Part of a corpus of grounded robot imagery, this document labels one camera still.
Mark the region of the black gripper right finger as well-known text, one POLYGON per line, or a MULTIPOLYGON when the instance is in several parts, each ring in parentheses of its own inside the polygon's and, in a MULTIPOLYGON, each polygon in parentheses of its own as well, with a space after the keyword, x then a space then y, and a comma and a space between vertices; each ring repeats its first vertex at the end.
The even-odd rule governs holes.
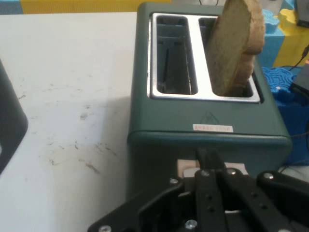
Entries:
POLYGON ((309 184, 297 178, 264 171, 256 179, 226 167, 217 152, 214 170, 224 196, 239 206, 253 232, 307 232, 309 184))

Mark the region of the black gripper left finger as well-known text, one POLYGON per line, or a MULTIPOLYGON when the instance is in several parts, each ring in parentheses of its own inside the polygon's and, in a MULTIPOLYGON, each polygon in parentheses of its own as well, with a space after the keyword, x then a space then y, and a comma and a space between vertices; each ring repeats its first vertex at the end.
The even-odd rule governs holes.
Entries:
POLYGON ((213 149, 196 151, 194 177, 156 181, 92 224, 90 232, 225 232, 220 173, 225 164, 213 149))

